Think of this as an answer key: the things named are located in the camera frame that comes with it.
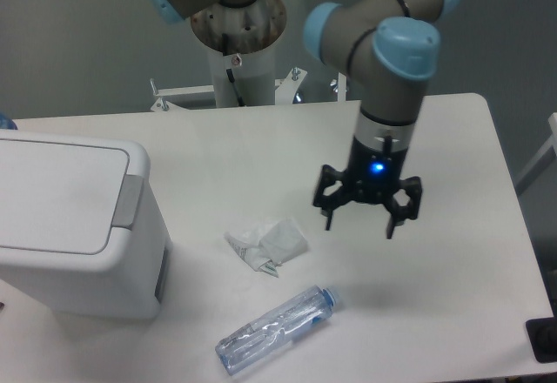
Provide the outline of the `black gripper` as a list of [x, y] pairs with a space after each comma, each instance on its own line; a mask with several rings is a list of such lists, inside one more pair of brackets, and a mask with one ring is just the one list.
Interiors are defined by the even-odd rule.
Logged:
[[[390, 213], [386, 238], [391, 239], [397, 226], [407, 219], [416, 220], [422, 197], [421, 178], [414, 176], [399, 179], [407, 150], [391, 151], [369, 148], [354, 138], [346, 172], [323, 165], [314, 189], [312, 205], [326, 218], [325, 229], [332, 225], [334, 211], [352, 200], [371, 205], [381, 204]], [[401, 205], [397, 192], [403, 191], [407, 201]]]

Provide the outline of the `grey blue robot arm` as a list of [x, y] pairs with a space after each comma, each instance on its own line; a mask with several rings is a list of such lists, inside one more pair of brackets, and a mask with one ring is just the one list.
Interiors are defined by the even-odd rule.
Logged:
[[[350, 202], [383, 205], [388, 230], [416, 219], [417, 177], [401, 172], [440, 49], [435, 23], [460, 0], [322, 3], [305, 20], [307, 51], [366, 91], [347, 167], [324, 165], [313, 205], [331, 218]], [[272, 47], [285, 30], [281, 0], [151, 0], [168, 23], [189, 21], [213, 59], [219, 107], [273, 104]]]

